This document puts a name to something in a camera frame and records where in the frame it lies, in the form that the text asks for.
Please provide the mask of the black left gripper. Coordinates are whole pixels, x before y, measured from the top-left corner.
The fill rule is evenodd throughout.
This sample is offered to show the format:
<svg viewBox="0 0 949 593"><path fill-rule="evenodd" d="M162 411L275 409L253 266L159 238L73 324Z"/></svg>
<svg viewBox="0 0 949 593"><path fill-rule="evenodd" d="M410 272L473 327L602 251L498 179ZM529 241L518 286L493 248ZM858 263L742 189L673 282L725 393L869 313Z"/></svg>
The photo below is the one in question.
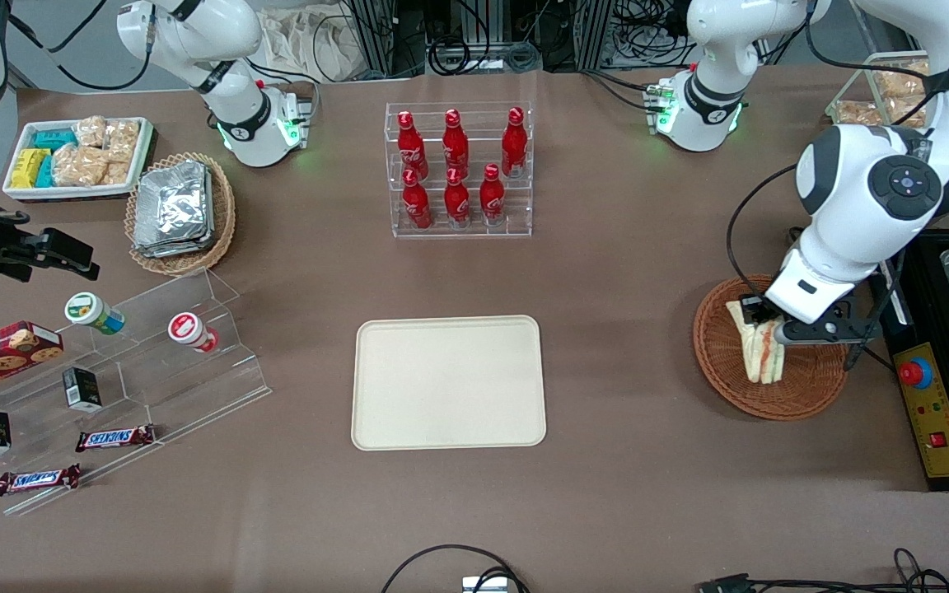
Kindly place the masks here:
<svg viewBox="0 0 949 593"><path fill-rule="evenodd" d="M746 325L755 326L783 320L783 312L772 301L753 293L739 297L739 309L741 320ZM822 315L822 330L825 331L827 343L856 344L880 337L880 323L877 319L860 315L854 301L850 299L836 301Z"/></svg>

